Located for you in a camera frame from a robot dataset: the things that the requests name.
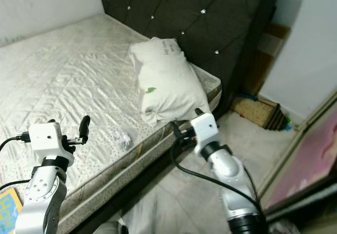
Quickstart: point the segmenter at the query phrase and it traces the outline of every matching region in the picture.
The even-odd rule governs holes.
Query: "tufted headboard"
[[[102,0],[105,12],[147,37],[176,38],[189,61],[222,82],[216,117],[243,79],[276,0]]]

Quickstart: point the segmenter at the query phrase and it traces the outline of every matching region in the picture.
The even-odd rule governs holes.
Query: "bed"
[[[0,141],[50,119],[61,124],[63,134],[77,136],[82,117],[92,120],[88,144],[77,147],[67,171],[58,233],[73,230],[174,141],[166,124],[152,128],[140,119],[130,44],[153,36],[177,38],[198,65],[194,69],[219,117],[230,106],[275,2],[183,1],[102,0],[107,15],[0,48]],[[118,147],[116,130],[130,135],[129,150]],[[18,143],[6,145],[0,163],[0,184],[28,179],[38,164],[29,145]],[[25,185],[15,188],[23,199]]]
[[[89,141],[77,147],[75,163],[67,171],[60,233],[98,209],[174,139],[169,126],[152,128],[138,112],[138,88],[127,52],[130,44],[146,40],[110,16],[97,15],[0,49],[0,141],[50,119],[61,124],[63,134],[76,136],[81,118],[91,117]],[[221,91],[220,80],[194,69],[213,100]],[[118,146],[116,130],[128,133],[131,149]],[[18,143],[6,146],[0,162],[0,184],[29,179],[38,165],[29,144]],[[23,199],[25,185],[15,188]]]

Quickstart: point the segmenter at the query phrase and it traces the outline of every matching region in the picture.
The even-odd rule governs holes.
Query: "white wall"
[[[337,88],[337,0],[279,0],[292,31],[260,91],[300,123]]]
[[[0,0],[0,46],[102,12],[101,0]]]

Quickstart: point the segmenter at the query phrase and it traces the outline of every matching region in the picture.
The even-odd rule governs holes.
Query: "white mattress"
[[[98,15],[0,48],[1,142],[52,118],[63,134],[77,136],[82,117],[91,117],[88,143],[77,147],[67,171],[58,233],[76,227],[173,141],[165,125],[151,128],[138,113],[127,51],[131,43],[144,40],[113,18]],[[201,69],[196,72],[213,99],[220,80]],[[112,135],[116,129],[130,135],[130,150],[119,149]],[[29,144],[14,141],[0,152],[0,163],[1,185],[29,179],[38,165]],[[25,185],[15,188],[23,200]]]

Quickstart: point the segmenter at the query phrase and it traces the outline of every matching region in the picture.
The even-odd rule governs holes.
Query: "black cable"
[[[15,185],[15,184],[21,184],[21,183],[27,183],[29,182],[30,180],[18,180],[18,181],[12,181],[12,182],[9,182],[3,186],[0,187],[0,191],[3,190],[4,188],[10,186],[10,185]]]
[[[186,173],[188,173],[188,174],[190,174],[190,175],[194,175],[194,176],[197,176],[197,177],[199,177],[199,178],[201,178],[201,179],[208,180],[208,181],[210,181],[210,182],[212,182],[212,183],[215,183],[215,184],[217,184],[217,185],[219,185],[219,186],[222,186],[222,187],[224,187],[224,188],[227,188],[227,189],[229,189],[229,190],[231,190],[231,191],[233,191],[233,192],[239,194],[240,196],[244,197],[244,198],[247,199],[249,202],[251,202],[251,203],[257,208],[257,210],[260,212],[260,214],[263,214],[260,204],[259,204],[258,202],[256,202],[254,199],[252,199],[251,197],[249,197],[248,195],[246,195],[245,193],[243,193],[243,192],[237,190],[236,188],[234,188],[234,187],[232,187],[232,186],[230,186],[230,185],[227,185],[227,184],[225,184],[225,183],[223,183],[223,182],[221,182],[221,181],[219,181],[219,180],[213,179],[213,178],[211,178],[211,177],[209,177],[209,176],[206,176],[206,175],[199,174],[198,172],[194,172],[194,171],[191,171],[191,170],[189,170],[189,169],[186,169],[186,168],[180,166],[180,165],[178,164],[178,162],[175,160],[176,156],[175,156],[175,152],[174,152],[174,150],[175,150],[175,148],[176,148],[176,146],[177,146],[178,144],[179,144],[179,140],[177,139],[177,140],[174,142],[173,146],[171,147],[171,160],[172,160],[172,162],[175,164],[175,166],[176,166],[178,169],[180,169],[180,170],[182,170],[183,172],[186,172]]]
[[[256,200],[257,200],[257,205],[258,205],[258,210],[260,211],[260,214],[264,215],[263,211],[262,211],[262,208],[261,208],[261,204],[260,204],[260,199],[259,197],[257,196],[257,190],[256,190],[256,186],[254,184],[254,181],[252,179],[252,176],[251,174],[248,172],[248,170],[246,169],[246,167],[244,167],[244,171],[246,172],[247,176],[248,176],[248,179],[251,181],[251,184],[253,186],[253,190],[254,190],[254,194],[255,194],[255,197],[256,197]]]
[[[2,150],[2,148],[4,148],[5,144],[12,140],[17,140],[17,137],[7,138],[5,141],[3,141],[3,143],[0,145],[0,151]]]

